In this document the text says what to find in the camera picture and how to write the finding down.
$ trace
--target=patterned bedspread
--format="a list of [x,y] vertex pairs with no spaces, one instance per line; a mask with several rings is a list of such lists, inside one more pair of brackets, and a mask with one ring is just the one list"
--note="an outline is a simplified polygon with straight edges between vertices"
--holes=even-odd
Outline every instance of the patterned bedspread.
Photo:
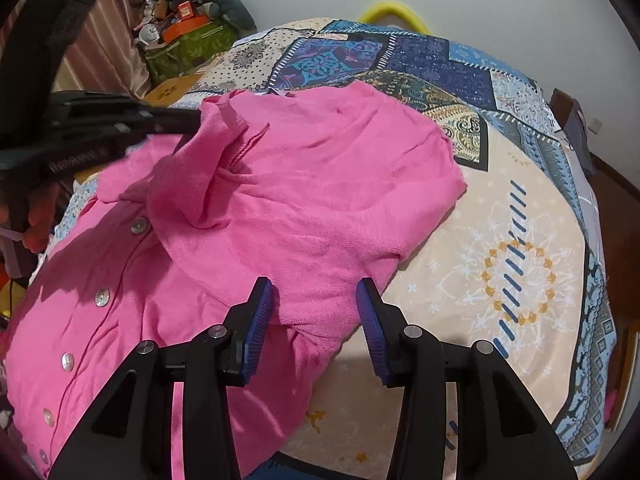
[[[436,121],[468,183],[451,215],[398,269],[384,300],[441,340],[492,341],[584,469],[600,447],[616,335],[594,197],[535,81],[441,38],[319,18],[239,41],[177,106],[196,107],[235,88],[286,92],[356,78]],[[56,240],[94,192],[95,179],[73,198]],[[401,398],[374,375],[358,330],[316,385],[299,430],[252,476],[384,478]],[[444,476],[453,478],[454,387],[447,411]]]

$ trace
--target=brown curtain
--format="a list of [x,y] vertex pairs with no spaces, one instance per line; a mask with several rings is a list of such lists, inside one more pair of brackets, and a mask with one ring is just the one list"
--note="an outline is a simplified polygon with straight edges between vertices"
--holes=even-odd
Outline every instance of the brown curtain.
[[[0,30],[0,52],[22,2]],[[76,42],[66,52],[54,90],[84,89],[143,97],[149,74],[131,31],[144,0],[97,0]]]

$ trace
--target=white wall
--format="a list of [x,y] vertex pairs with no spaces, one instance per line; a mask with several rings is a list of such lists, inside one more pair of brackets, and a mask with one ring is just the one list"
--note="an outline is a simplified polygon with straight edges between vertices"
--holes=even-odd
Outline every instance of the white wall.
[[[258,29],[314,16],[356,20],[376,0],[242,0]],[[591,151],[640,187],[640,52],[608,0],[399,0],[435,35],[560,88],[603,127]]]

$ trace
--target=yellow object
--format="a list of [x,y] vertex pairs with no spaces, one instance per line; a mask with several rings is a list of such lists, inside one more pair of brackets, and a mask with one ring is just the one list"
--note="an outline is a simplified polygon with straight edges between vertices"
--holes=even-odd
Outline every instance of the yellow object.
[[85,181],[87,181],[90,176],[92,176],[92,175],[94,175],[96,173],[99,173],[100,171],[102,171],[106,167],[107,167],[106,164],[101,164],[100,166],[94,166],[92,168],[89,168],[88,170],[79,171],[78,173],[76,173],[74,175],[74,177],[80,184],[84,184]]
[[9,285],[11,281],[6,282],[2,290],[0,290],[0,312],[3,316],[9,317],[10,315],[10,306],[11,310],[15,311],[18,304],[22,301],[22,297],[26,292],[20,285],[14,282],[14,285],[11,287],[11,296],[12,301],[9,303]]
[[172,105],[185,95],[187,90],[195,85],[201,77],[202,74],[194,74],[167,79],[149,92],[143,98],[143,101],[152,106]]
[[325,410],[315,410],[312,412],[306,412],[306,417],[311,421],[311,427],[316,430],[316,433],[320,433],[320,427],[318,426],[318,420],[322,420],[322,418],[326,415]]
[[383,0],[374,4],[360,17],[359,21],[363,23],[376,23],[377,20],[389,14],[398,16],[398,18],[407,22],[412,31],[431,35],[429,28],[418,18],[415,12],[406,5],[393,0]]

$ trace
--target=pink shirt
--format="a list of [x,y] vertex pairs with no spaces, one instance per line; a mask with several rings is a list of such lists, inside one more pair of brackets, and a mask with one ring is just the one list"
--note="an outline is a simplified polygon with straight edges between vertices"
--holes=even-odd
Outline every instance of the pink shirt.
[[357,281],[384,288],[465,189],[439,127],[361,82],[211,98],[198,134],[170,155],[176,142],[156,136],[101,174],[12,319],[9,400],[45,475],[137,343],[190,340],[267,276],[280,303],[258,371],[228,389],[250,473],[300,424],[313,382],[357,326]]

